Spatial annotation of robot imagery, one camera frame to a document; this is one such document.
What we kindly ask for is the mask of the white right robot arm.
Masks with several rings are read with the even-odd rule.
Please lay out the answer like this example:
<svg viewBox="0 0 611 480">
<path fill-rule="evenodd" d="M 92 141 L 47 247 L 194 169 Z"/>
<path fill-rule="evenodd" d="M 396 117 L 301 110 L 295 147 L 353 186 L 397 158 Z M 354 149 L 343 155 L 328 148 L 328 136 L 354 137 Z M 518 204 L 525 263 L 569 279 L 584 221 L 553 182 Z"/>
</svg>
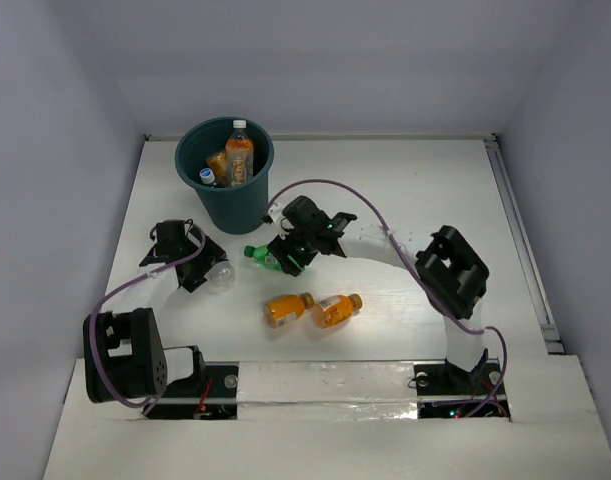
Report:
<svg viewBox="0 0 611 480">
<path fill-rule="evenodd" d="M 271 204 L 263 221 L 278 231 L 268 249 L 285 274 L 300 275 L 318 255 L 371 260 L 406 270 L 443 316 L 447 384 L 467 392 L 481 381 L 479 364 L 486 348 L 480 302 L 489 269 L 456 228 L 444 225 L 426 237 L 396 234 L 382 223 L 354 214 L 329 216 L 306 196 L 285 206 Z"/>
</svg>

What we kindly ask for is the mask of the long orange label bottle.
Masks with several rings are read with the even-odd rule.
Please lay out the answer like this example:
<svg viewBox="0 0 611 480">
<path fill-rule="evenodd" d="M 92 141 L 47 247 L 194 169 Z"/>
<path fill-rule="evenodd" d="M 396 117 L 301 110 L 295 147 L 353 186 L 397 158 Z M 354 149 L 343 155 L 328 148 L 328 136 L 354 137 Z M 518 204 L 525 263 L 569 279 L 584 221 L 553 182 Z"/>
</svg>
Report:
<svg viewBox="0 0 611 480">
<path fill-rule="evenodd" d="M 235 119 L 233 133 L 226 142 L 229 184 L 241 186 L 253 178 L 254 144 L 247 132 L 247 122 Z"/>
</svg>

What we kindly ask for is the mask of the small orange juice bottle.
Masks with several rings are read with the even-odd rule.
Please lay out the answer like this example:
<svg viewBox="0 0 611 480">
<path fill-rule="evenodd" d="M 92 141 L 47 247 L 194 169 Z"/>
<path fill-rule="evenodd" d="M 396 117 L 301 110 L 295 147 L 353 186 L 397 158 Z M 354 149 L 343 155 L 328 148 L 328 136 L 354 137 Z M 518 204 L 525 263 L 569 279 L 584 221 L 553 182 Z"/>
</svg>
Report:
<svg viewBox="0 0 611 480">
<path fill-rule="evenodd" d="M 277 329 L 299 319 L 313 305 L 314 299 L 309 292 L 284 295 L 264 304 L 264 317 L 271 328 Z"/>
</svg>

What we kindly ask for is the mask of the small orange patterned bottle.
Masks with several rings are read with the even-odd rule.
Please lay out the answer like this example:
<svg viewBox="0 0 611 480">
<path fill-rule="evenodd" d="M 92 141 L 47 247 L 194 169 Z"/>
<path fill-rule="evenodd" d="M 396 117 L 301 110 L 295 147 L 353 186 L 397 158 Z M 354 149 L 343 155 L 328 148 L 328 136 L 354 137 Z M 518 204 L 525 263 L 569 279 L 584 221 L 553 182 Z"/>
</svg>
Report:
<svg viewBox="0 0 611 480">
<path fill-rule="evenodd" d="M 334 327 L 357 314 L 363 307 L 358 294 L 337 295 L 317 302 L 312 308 L 314 323 L 320 329 Z"/>
</svg>

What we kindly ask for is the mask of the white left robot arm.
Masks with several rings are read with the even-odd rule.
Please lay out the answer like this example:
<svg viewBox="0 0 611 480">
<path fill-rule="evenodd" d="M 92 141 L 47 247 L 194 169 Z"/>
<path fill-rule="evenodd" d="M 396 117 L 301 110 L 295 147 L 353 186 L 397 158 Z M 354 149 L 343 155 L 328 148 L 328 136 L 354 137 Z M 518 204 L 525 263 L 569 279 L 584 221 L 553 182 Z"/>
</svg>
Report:
<svg viewBox="0 0 611 480">
<path fill-rule="evenodd" d="M 161 398 L 171 385 L 194 395 L 206 383 L 196 346 L 189 348 L 191 360 L 178 363 L 170 376 L 156 317 L 179 290 L 228 290 L 234 267 L 191 219 L 159 222 L 149 238 L 153 245 L 136 277 L 106 294 L 83 322 L 86 393 L 95 404 L 116 401 L 138 408 Z"/>
</svg>

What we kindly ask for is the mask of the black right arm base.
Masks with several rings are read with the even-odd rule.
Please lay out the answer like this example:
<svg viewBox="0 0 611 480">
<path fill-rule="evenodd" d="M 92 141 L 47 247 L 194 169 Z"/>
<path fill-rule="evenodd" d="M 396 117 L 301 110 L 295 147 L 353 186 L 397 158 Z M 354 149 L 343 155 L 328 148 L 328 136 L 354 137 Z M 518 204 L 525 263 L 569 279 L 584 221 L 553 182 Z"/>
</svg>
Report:
<svg viewBox="0 0 611 480">
<path fill-rule="evenodd" d="M 419 419 L 511 417 L 498 359 L 484 355 L 471 372 L 435 360 L 412 364 L 406 373 Z"/>
</svg>

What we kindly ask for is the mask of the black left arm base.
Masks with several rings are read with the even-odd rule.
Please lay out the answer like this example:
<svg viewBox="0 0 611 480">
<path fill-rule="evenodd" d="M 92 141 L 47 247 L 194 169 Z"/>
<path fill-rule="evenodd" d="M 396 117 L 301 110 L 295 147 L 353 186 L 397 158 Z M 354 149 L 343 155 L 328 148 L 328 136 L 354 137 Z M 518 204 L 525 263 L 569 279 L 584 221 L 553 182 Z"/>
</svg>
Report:
<svg viewBox="0 0 611 480">
<path fill-rule="evenodd" d="M 173 381 L 143 415 L 151 420 L 234 420 L 238 377 L 238 363 L 207 363 L 201 377 Z"/>
</svg>

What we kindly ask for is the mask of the small clear blue-label bottle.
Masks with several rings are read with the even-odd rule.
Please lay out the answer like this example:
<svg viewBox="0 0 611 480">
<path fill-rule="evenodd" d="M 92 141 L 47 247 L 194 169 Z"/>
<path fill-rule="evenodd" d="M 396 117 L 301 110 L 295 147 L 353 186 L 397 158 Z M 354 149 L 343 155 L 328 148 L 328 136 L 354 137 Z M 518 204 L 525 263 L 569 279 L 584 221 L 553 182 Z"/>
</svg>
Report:
<svg viewBox="0 0 611 480">
<path fill-rule="evenodd" d="M 207 291 L 221 294 L 233 287 L 236 280 L 235 268 L 228 260 L 219 261 L 206 273 L 205 278 Z"/>
</svg>

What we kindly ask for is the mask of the clear plastic bottle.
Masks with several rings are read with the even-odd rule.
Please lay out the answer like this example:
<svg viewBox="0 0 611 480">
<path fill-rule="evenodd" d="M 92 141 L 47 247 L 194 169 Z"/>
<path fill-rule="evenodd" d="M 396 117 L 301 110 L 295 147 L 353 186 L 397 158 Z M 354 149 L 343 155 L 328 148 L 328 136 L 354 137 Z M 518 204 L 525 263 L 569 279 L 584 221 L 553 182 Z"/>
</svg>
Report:
<svg viewBox="0 0 611 480">
<path fill-rule="evenodd" d="M 208 188 L 219 188 L 220 184 L 217 181 L 216 175 L 211 168 L 202 168 L 199 172 L 199 178 L 203 186 Z"/>
</svg>

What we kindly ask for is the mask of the green plastic bottle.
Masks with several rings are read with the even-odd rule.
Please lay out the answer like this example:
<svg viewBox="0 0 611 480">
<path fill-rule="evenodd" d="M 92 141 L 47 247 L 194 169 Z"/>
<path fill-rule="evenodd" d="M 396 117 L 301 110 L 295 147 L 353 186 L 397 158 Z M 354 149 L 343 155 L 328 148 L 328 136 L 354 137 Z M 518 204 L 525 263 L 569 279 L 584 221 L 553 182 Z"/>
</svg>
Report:
<svg viewBox="0 0 611 480">
<path fill-rule="evenodd" d="M 290 251 L 286 247 L 247 245 L 244 247 L 243 253 L 245 257 L 269 270 L 296 276 L 305 270 L 303 265 L 290 256 Z"/>
</svg>

